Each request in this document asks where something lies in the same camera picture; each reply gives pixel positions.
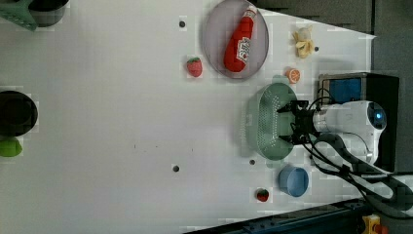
red toy berry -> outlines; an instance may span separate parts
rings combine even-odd
[[[257,199],[260,202],[267,202],[269,197],[270,197],[270,193],[267,191],[267,189],[258,189]]]
[[[200,58],[191,58],[186,62],[189,74],[199,77],[203,73],[203,63]]]

yellow object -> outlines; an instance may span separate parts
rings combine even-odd
[[[372,214],[369,216],[363,216],[362,219],[365,223],[365,230],[362,232],[362,234],[378,234],[374,231],[374,225],[380,224],[379,216]]]
[[[300,28],[292,36],[295,39],[295,48],[297,48],[298,57],[305,59],[314,51],[314,42],[311,39],[312,26]]]

red ketchup bottle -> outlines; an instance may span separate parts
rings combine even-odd
[[[252,28],[257,9],[249,6],[237,29],[234,31],[225,51],[224,65],[232,72],[240,72],[248,61],[251,44]]]

blue cup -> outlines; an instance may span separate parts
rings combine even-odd
[[[302,168],[285,166],[279,174],[280,190],[290,196],[302,196],[309,186],[309,176]]]

green basket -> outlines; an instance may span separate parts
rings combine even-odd
[[[0,17],[34,31],[37,28],[37,23],[28,10],[28,6],[32,1],[20,0],[15,3],[0,3]]]
[[[246,140],[253,150],[269,160],[281,160],[293,148],[279,136],[292,134],[290,123],[295,117],[291,112],[277,112],[292,100],[297,97],[288,85],[274,83],[264,87],[248,102]]]

